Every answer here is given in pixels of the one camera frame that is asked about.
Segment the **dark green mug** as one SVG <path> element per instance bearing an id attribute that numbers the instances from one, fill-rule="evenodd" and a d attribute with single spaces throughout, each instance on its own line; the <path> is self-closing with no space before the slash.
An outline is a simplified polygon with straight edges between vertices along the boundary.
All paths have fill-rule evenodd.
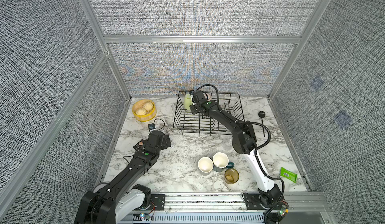
<path id="1" fill-rule="evenodd" d="M 217 152 L 212 157 L 213 161 L 213 170 L 215 172 L 222 172 L 225 169 L 234 168 L 235 164 L 229 161 L 229 158 L 226 154 L 222 152 Z"/>

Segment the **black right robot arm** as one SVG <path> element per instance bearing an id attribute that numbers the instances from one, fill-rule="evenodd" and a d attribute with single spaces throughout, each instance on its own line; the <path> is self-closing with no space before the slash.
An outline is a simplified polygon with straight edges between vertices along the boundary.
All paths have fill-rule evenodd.
<path id="1" fill-rule="evenodd" d="M 219 95 L 214 85 L 206 84 L 196 91 L 189 91 L 192 104 L 189 106 L 192 114 L 200 114 L 209 117 L 225 126 L 232 134 L 232 147 L 245 157 L 256 179 L 261 206 L 267 210 L 274 209 L 283 199 L 285 191 L 284 182 L 279 177 L 271 177 L 260 158 L 259 150 L 265 147 L 271 140 L 270 130 L 263 124 L 250 121 L 242 121 L 225 109 L 218 100 L 209 100 L 207 94 L 202 91 L 204 87 L 212 87 Z M 253 126 L 259 126 L 267 132 L 267 140 L 262 145 L 257 145 L 257 138 Z"/>

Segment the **grey mug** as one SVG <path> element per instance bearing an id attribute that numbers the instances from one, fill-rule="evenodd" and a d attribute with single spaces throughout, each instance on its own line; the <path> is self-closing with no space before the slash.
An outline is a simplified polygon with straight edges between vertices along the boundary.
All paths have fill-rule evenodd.
<path id="1" fill-rule="evenodd" d="M 211 158 L 209 157 L 202 157 L 198 161 L 198 169 L 200 171 L 201 175 L 209 175 L 214 168 L 214 163 Z"/>

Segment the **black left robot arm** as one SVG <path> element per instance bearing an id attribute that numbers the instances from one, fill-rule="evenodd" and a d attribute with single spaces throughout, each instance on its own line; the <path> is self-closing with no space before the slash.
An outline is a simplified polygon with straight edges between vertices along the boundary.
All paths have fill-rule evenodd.
<path id="1" fill-rule="evenodd" d="M 150 132 L 118 176 L 84 194 L 74 223 L 117 224 L 135 209 L 147 209 L 151 202 L 151 189 L 134 183 L 156 164 L 160 152 L 169 147 L 168 135 L 156 130 Z"/>

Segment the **pink iridescent mug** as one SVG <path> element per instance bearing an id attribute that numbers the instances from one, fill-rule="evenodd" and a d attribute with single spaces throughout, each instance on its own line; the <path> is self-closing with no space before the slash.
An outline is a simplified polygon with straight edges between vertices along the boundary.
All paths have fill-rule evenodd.
<path id="1" fill-rule="evenodd" d="M 206 99 L 207 99 L 208 101 L 211 101 L 211 100 L 212 100 L 211 94 L 204 93 L 204 96 L 206 97 Z"/>

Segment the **light green mug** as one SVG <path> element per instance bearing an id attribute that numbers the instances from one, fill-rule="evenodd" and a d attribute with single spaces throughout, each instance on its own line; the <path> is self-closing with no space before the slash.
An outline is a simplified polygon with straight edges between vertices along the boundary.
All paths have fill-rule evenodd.
<path id="1" fill-rule="evenodd" d="M 191 111 L 190 110 L 190 106 L 192 105 L 192 99 L 191 99 L 191 95 L 190 93 L 187 93 L 184 97 L 184 108 L 187 110 L 187 111 Z"/>

